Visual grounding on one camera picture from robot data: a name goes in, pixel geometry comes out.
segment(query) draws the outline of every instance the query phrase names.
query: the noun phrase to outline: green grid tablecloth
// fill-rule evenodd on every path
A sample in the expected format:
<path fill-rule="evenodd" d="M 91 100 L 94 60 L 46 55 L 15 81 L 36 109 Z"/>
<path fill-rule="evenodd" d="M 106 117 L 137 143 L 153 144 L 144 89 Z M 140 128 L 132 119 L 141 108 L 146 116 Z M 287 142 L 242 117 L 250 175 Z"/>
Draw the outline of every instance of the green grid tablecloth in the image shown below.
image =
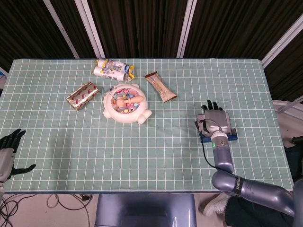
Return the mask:
<path fill-rule="evenodd" d="M 195 128 L 207 99 L 231 118 L 237 175 L 292 188 L 280 129 L 258 60 L 120 59 L 134 64 L 151 117 L 142 125 L 103 116 L 117 81 L 91 75 L 94 60 L 15 60 L 0 100 L 0 136 L 27 132 L 15 166 L 31 173 L 6 182 L 11 192 L 216 191 Z M 178 98 L 163 103 L 144 76 L 158 71 Z M 66 97 L 85 82 L 101 92 L 80 111 Z M 211 144 L 206 155 L 214 162 Z"/>

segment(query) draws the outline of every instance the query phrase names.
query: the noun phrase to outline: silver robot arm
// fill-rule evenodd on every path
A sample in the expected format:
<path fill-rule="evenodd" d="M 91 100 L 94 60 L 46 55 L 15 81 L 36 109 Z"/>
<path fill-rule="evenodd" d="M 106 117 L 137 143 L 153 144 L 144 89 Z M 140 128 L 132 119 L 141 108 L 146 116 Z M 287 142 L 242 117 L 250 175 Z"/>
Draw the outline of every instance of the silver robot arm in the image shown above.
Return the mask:
<path fill-rule="evenodd" d="M 234 175 L 234 167 L 228 142 L 228 136 L 219 122 L 225 112 L 214 103 L 212 107 L 202 106 L 205 112 L 205 127 L 211 134 L 213 143 L 214 163 L 217 172 L 212 177 L 215 188 L 226 194 L 237 194 L 244 199 L 278 210 L 294 217 L 294 227 L 303 226 L 303 180 L 294 186 L 294 196 L 286 189 L 264 182 L 244 179 Z"/>
<path fill-rule="evenodd" d="M 28 173 L 36 166 L 31 165 L 26 169 L 14 168 L 15 153 L 17 152 L 22 136 L 26 132 L 20 131 L 21 129 L 17 129 L 12 134 L 0 139 L 0 201 L 5 192 L 3 185 L 11 176 Z"/>

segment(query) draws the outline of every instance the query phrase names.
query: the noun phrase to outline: floor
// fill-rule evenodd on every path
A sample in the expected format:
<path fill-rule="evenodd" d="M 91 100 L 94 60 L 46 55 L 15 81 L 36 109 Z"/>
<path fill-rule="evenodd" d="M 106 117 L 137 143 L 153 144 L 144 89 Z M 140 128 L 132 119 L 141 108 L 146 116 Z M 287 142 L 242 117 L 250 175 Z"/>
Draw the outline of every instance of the floor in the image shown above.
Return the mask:
<path fill-rule="evenodd" d="M 5 80 L 0 80 L 0 88 L 3 87 Z M 280 123 L 281 134 L 285 146 L 292 146 L 290 143 L 292 137 L 303 135 L 303 121 L 295 119 L 285 113 L 279 114 L 278 120 Z M 16 195 L 12 199 L 18 201 L 30 195 Z M 217 195 L 213 193 L 196 193 L 196 218 L 197 227 L 225 227 L 223 224 L 224 216 L 212 215 L 211 217 L 203 216 L 198 210 L 198 207 L 204 207 L 211 199 Z M 47 200 L 50 207 L 56 204 L 54 195 L 39 194 L 32 198 L 24 199 L 18 207 L 17 213 L 10 217 L 10 221 L 14 227 L 93 227 L 96 218 L 96 207 L 98 195 L 94 195 L 93 199 L 87 206 L 88 215 L 85 209 L 73 211 L 67 210 L 59 204 L 54 208 L 47 207 Z M 60 202 L 68 208 L 76 209 L 83 205 L 73 196 L 65 194 L 59 195 Z"/>

